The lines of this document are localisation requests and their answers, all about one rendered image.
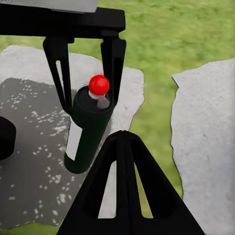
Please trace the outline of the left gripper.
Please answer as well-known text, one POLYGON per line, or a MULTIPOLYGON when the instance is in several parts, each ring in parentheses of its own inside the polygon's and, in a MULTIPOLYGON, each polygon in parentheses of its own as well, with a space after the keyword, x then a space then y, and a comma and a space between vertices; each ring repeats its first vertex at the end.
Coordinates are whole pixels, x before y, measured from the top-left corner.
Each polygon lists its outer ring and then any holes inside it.
POLYGON ((51 75, 65 112, 73 116, 68 44, 74 38, 102 38, 103 73, 116 106, 119 96, 126 41, 124 10, 99 7, 93 13, 61 13, 38 7, 0 2, 0 35, 47 37, 43 43, 51 75), (56 61, 60 61, 64 91, 56 61))

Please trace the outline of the insectifuge atomizer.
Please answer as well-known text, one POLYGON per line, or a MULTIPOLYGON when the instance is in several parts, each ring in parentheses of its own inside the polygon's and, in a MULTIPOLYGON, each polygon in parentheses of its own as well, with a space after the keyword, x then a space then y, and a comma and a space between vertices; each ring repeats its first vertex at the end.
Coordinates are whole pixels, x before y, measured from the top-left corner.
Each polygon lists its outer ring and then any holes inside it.
POLYGON ((95 75, 80 88, 72 102, 64 153, 64 166, 74 174, 87 172, 114 109, 109 81, 95 75))

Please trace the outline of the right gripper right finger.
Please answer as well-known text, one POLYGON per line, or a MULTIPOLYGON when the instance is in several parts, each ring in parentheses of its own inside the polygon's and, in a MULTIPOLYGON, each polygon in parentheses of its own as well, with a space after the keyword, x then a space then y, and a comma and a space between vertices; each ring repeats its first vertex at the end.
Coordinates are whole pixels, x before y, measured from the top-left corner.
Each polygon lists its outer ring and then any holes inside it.
POLYGON ((123 131, 130 235, 206 235, 141 138, 123 131), (136 164, 153 218, 142 216, 136 164))

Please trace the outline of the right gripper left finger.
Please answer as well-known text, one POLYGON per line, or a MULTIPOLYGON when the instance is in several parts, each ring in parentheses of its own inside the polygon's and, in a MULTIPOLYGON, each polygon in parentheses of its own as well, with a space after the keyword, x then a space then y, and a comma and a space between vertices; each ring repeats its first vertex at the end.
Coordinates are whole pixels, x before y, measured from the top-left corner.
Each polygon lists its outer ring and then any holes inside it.
POLYGON ((130 235, 123 131, 109 135, 56 235, 130 235), (98 218, 111 163, 117 162, 114 218, 98 218))

